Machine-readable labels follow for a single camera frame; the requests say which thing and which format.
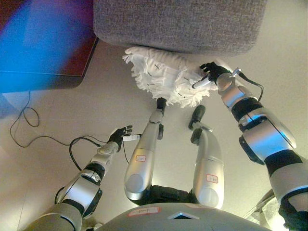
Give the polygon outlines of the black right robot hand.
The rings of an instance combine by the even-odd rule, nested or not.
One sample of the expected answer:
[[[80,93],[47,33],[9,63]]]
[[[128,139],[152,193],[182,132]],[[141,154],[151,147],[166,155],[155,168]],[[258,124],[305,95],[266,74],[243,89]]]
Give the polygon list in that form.
[[[231,74],[230,70],[226,69],[223,66],[217,65],[215,62],[202,64],[200,66],[200,69],[204,76],[201,78],[201,80],[197,81],[192,85],[193,89],[199,89],[201,87],[211,84],[212,82],[216,84],[217,79],[220,75],[225,73]]]

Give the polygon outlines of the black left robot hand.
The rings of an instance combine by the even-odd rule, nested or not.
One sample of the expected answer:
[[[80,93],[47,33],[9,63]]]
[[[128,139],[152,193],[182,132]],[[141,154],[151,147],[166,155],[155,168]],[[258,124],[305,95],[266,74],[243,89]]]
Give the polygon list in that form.
[[[111,134],[108,142],[116,143],[120,149],[123,142],[139,140],[141,138],[141,134],[132,134],[132,128],[132,125],[118,128],[114,133]]]

